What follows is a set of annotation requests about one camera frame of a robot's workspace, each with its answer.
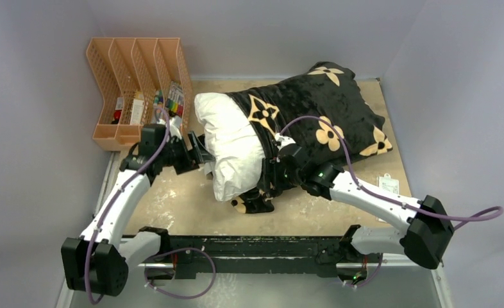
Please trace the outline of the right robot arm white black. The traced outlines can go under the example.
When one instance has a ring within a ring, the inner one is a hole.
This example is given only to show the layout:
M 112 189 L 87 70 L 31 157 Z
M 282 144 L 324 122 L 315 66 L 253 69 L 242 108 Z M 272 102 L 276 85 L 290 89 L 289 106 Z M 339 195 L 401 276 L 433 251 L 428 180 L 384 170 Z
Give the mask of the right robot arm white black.
M 426 196 L 420 200 L 384 191 L 331 162 L 314 164 L 296 144 L 283 147 L 279 157 L 262 161 L 258 187 L 270 191 L 278 184 L 351 205 L 388 223 L 381 228 L 350 226 L 340 241 L 341 255 L 348 261 L 391 253 L 435 270 L 455 232 L 452 223 L 444 219 L 446 211 L 437 198 Z

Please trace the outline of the black pillowcase with beige flowers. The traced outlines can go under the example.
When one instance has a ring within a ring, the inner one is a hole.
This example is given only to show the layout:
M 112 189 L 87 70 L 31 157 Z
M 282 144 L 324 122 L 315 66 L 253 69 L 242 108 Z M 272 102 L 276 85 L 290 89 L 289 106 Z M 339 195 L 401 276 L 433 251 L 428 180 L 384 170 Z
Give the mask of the black pillowcase with beige flowers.
M 273 198 L 298 186 L 295 176 L 304 175 L 276 162 L 276 133 L 301 147 L 306 171 L 327 162 L 345 166 L 393 149 L 383 131 L 385 118 L 365 102 L 355 73 L 335 62 L 318 62 L 303 74 L 228 96 L 243 111 L 263 151 L 252 188 L 232 201 L 246 214 L 274 211 Z

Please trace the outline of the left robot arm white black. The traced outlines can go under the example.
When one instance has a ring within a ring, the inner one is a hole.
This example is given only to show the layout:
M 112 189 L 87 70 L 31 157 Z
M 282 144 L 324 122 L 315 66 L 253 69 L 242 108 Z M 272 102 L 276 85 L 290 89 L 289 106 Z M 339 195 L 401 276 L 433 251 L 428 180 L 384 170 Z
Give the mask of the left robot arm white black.
M 79 237 L 68 237 L 61 256 L 67 287 L 84 291 L 89 298 L 117 296 L 123 291 L 130 270 L 152 258 L 176 261 L 179 254 L 192 253 L 193 247 L 175 248 L 166 229 L 144 227 L 123 243 L 124 229 L 143 195 L 151 188 L 164 167 L 177 174 L 213 162 L 194 132 L 184 141 L 166 124 L 147 124 L 140 141 L 121 162 L 117 182 L 95 218 Z

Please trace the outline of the white pillow insert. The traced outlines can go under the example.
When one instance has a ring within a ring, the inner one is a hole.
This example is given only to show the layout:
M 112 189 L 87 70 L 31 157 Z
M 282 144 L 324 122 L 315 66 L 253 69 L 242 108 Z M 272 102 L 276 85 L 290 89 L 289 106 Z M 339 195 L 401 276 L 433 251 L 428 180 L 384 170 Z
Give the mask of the white pillow insert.
M 216 92 L 197 94 L 194 108 L 206 149 L 215 157 L 209 165 L 215 199 L 229 201 L 254 189 L 265 155 L 243 111 L 229 95 Z

